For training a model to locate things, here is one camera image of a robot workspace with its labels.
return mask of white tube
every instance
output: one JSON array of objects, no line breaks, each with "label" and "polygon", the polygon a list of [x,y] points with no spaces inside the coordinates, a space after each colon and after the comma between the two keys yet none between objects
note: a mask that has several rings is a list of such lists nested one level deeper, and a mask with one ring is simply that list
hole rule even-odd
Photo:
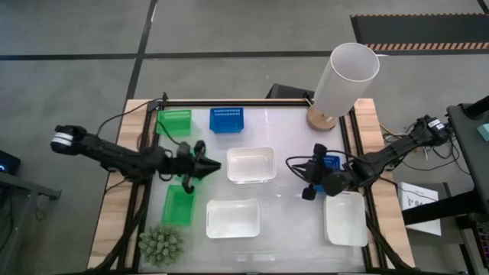
[{"label": "white tube", "polygon": [[368,47],[356,43],[337,46],[322,73],[314,106],[327,117],[346,115],[379,68],[379,59]]}]

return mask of floor mat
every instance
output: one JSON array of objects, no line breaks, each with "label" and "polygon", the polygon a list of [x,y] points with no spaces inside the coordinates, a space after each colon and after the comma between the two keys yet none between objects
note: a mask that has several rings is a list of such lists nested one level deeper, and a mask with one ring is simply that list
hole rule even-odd
[{"label": "floor mat", "polygon": [[487,50],[485,14],[353,15],[358,43],[372,50]]}]

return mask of blue plastic basket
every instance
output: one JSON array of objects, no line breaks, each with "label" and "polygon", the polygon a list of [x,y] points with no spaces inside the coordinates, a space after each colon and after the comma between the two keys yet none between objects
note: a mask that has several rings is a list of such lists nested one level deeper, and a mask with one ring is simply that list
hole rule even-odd
[{"label": "blue plastic basket", "polygon": [[[331,169],[341,169],[340,158],[338,156],[324,157],[324,164]],[[322,188],[322,186],[320,186],[319,184],[314,186],[314,190],[318,192],[324,192],[324,188]]]},{"label": "blue plastic basket", "polygon": [[239,133],[244,127],[243,108],[211,108],[209,128],[214,133]]}]

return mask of green plastic basket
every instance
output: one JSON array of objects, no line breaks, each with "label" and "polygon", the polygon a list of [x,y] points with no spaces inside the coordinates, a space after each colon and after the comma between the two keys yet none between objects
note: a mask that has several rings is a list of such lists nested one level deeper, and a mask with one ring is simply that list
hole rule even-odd
[{"label": "green plastic basket", "polygon": [[192,129],[192,110],[159,111],[156,131],[158,134],[166,134],[159,122],[172,137],[189,136]]},{"label": "green plastic basket", "polygon": [[168,186],[161,223],[164,225],[190,226],[196,192],[187,194],[182,186]]}]

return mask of blue object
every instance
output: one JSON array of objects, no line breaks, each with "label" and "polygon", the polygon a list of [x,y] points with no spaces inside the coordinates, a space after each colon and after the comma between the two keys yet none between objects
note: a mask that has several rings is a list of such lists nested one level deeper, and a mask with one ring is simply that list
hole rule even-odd
[{"label": "blue object", "polygon": [[485,141],[489,141],[489,123],[479,126],[477,130]]},{"label": "blue object", "polygon": [[[324,157],[324,164],[326,165],[326,167],[329,167],[331,169],[340,170],[341,164],[339,162],[340,159],[338,156]],[[324,192],[324,189],[319,184],[314,186],[314,190],[318,192]]]},{"label": "blue object", "polygon": [[243,108],[211,108],[209,128],[214,133],[239,133],[244,127]]}]

